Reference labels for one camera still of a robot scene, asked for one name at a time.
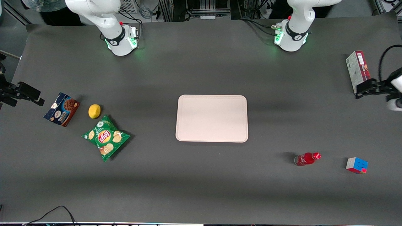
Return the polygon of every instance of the chocolate cookie box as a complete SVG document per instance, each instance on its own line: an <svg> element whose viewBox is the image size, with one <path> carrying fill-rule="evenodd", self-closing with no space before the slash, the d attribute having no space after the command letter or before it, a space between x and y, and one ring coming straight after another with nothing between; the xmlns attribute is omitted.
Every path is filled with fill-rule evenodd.
<svg viewBox="0 0 402 226"><path fill-rule="evenodd" d="M53 123L66 127L79 106L80 102L60 92L50 110L43 117Z"/></svg>

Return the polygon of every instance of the white tray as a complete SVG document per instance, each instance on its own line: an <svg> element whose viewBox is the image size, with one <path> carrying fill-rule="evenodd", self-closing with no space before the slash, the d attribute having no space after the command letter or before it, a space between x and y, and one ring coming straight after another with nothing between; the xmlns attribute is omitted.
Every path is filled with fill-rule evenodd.
<svg viewBox="0 0 402 226"><path fill-rule="evenodd" d="M177 106L176 139L187 142L246 142L246 98L240 95L182 95Z"/></svg>

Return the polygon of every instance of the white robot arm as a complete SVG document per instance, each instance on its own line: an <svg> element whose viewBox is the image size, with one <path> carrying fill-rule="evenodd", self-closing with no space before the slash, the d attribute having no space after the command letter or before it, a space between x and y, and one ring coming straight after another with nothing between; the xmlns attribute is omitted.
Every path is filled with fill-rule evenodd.
<svg viewBox="0 0 402 226"><path fill-rule="evenodd" d="M273 26L277 37L274 43L286 51L297 51L306 42L308 29L316 18L313 7L331 6L342 0L287 0L293 8L289 19Z"/></svg>
<svg viewBox="0 0 402 226"><path fill-rule="evenodd" d="M67 7L94 23L105 37L108 48L118 56L129 54L138 46L135 27L119 23L113 13L120 9L120 0L65 0Z"/></svg>

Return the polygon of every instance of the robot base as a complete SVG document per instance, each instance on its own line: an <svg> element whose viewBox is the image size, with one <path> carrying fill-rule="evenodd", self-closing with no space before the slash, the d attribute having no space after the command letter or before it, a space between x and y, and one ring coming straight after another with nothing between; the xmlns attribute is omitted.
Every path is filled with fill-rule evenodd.
<svg viewBox="0 0 402 226"><path fill-rule="evenodd" d="M276 24L276 27L281 27L281 29L276 30L277 35L275 37L274 44L278 45L285 51L294 52L299 50L302 45L306 43L308 33L306 33L304 37L300 35L300 39L298 41L294 41L284 29L288 22L289 20L283 20L282 22Z"/></svg>
<svg viewBox="0 0 402 226"><path fill-rule="evenodd" d="M112 45L105 40L107 47L117 56L125 56L138 47L137 28L128 25L122 25L125 29L125 37L118 45Z"/></svg>

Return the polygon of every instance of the bottle cap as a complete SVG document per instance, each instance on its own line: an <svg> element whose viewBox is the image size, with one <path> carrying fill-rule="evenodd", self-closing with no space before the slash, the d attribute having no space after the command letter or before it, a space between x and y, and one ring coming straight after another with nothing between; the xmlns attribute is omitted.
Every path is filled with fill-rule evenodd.
<svg viewBox="0 0 402 226"><path fill-rule="evenodd" d="M313 159L320 159L321 158L321 154L318 152L313 153Z"/></svg>

